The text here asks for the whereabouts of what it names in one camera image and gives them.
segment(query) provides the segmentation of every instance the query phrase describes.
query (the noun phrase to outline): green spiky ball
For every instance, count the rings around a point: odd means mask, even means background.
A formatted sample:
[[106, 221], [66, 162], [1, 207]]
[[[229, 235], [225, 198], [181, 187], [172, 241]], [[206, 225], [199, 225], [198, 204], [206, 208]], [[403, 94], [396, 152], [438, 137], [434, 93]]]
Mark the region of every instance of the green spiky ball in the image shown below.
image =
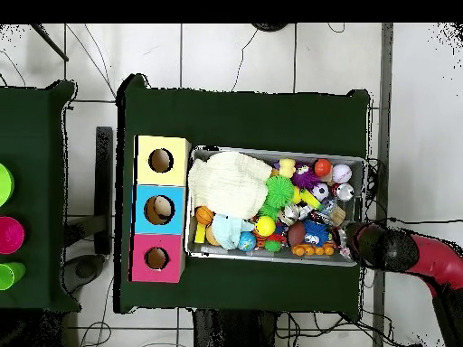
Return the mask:
[[267, 200], [265, 200], [264, 204], [262, 205], [262, 207], [259, 209], [259, 215], [260, 216], [263, 216], [263, 215], [266, 215], [266, 216], [269, 216], [271, 217], [274, 221], [276, 221], [279, 217], [279, 209], [278, 208], [274, 208], [273, 206], [270, 206], [268, 203], [267, 203]]
[[267, 194], [266, 203], [274, 208], [282, 208], [288, 205], [293, 198], [294, 185], [287, 177], [275, 175], [270, 177], [267, 182], [269, 193]]
[[281, 242], [276, 240], [266, 240], [264, 245], [265, 249], [273, 253], [280, 251], [282, 246]]

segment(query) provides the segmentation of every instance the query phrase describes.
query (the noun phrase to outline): light blue cloth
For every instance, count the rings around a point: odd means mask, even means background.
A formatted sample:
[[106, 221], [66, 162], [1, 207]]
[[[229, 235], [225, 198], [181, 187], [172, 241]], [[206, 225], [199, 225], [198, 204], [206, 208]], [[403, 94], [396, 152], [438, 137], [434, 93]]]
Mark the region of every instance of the light blue cloth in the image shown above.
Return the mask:
[[215, 214], [213, 217], [213, 237], [227, 250], [236, 249], [242, 231], [253, 231], [254, 225], [241, 218]]

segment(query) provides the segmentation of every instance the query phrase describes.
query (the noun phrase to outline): pink cube box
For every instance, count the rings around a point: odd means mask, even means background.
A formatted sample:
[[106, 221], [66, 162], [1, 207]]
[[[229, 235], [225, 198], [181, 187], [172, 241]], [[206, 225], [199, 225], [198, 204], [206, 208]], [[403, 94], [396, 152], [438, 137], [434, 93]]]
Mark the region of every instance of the pink cube box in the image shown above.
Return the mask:
[[[148, 265], [146, 254], [151, 249], [161, 249], [165, 264], [156, 268]], [[176, 234], [135, 234], [134, 248], [131, 251], [131, 282], [164, 282], [176, 284], [184, 271], [184, 250], [182, 236]]]

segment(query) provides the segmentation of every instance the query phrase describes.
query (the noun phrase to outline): white cloth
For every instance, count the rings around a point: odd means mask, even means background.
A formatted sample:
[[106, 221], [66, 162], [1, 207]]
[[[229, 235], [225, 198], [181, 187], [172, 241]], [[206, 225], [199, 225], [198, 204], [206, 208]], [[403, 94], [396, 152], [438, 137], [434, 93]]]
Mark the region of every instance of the white cloth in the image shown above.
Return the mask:
[[193, 207], [248, 220], [267, 197], [270, 172], [271, 166], [238, 152], [220, 152], [207, 162], [196, 159], [188, 174]]

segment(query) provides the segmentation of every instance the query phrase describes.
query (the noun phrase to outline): yellow cube box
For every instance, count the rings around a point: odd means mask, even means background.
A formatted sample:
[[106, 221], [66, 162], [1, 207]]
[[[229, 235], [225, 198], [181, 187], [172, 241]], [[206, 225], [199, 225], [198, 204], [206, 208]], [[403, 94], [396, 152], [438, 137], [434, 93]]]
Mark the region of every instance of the yellow cube box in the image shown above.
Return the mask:
[[190, 143], [184, 138], [135, 136], [134, 183], [186, 186]]

